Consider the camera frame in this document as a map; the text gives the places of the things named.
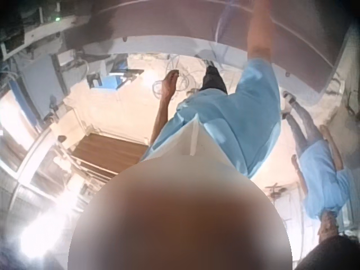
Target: hand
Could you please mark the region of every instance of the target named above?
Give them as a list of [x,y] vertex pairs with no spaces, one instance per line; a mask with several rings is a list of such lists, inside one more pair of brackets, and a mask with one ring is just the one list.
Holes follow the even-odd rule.
[[299,170],[299,164],[298,164],[298,160],[297,160],[297,158],[296,158],[296,155],[292,155],[292,157],[291,157],[291,163],[292,163],[292,165],[294,166],[294,168],[295,168],[296,170]]
[[328,139],[330,136],[330,131],[325,125],[320,125],[319,130],[325,139]]
[[176,91],[176,82],[179,78],[179,70],[172,70],[166,75],[161,86],[161,100],[170,102]]

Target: shoe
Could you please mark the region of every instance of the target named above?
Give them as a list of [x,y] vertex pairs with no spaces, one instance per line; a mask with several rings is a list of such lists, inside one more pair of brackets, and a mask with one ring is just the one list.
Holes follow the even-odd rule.
[[206,67],[209,67],[209,66],[215,67],[214,62],[212,62],[210,60],[202,59],[202,61],[205,63]]
[[292,104],[296,101],[296,97],[290,94],[288,91],[283,91],[282,96],[289,104]]

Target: person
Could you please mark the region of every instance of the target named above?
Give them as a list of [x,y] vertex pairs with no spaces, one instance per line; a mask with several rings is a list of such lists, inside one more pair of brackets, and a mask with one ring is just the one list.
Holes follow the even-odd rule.
[[317,245],[295,270],[358,270],[360,269],[359,241],[348,236],[332,236]]
[[284,92],[286,102],[300,116],[307,138],[290,112],[283,114],[296,143],[296,155],[291,162],[305,194],[304,208],[308,216],[321,221],[319,242],[339,234],[336,216],[349,199],[349,177],[339,149],[325,125],[318,129],[309,112],[296,98]]
[[273,28],[269,0],[257,0],[247,36],[248,63],[236,92],[228,94],[219,71],[210,63],[202,88],[180,103],[170,120],[168,106],[176,91],[179,71],[167,74],[150,147],[142,160],[177,138],[187,124],[196,120],[240,173],[250,178],[255,174],[280,134],[280,94],[271,66]]

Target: blue panel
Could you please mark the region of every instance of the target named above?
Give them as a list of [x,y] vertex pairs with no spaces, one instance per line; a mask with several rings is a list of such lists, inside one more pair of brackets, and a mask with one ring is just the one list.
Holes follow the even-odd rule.
[[95,86],[95,88],[117,90],[123,81],[121,79],[121,76],[113,75],[101,77],[101,82],[102,86],[98,85]]

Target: bright light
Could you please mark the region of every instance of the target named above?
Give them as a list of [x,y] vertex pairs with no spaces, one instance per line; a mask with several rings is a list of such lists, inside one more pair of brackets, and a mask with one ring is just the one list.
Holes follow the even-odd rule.
[[145,87],[151,88],[152,85],[159,80],[159,76],[153,70],[148,70],[142,74],[142,83]]
[[0,101],[0,123],[10,136],[27,151],[34,142],[34,138],[27,130],[20,106],[17,105],[15,96],[9,91]]
[[57,207],[63,212],[68,212],[76,206],[77,201],[77,194],[67,190],[58,198]]
[[30,224],[21,235],[21,250],[29,258],[41,257],[51,249],[61,235],[65,216],[49,211]]

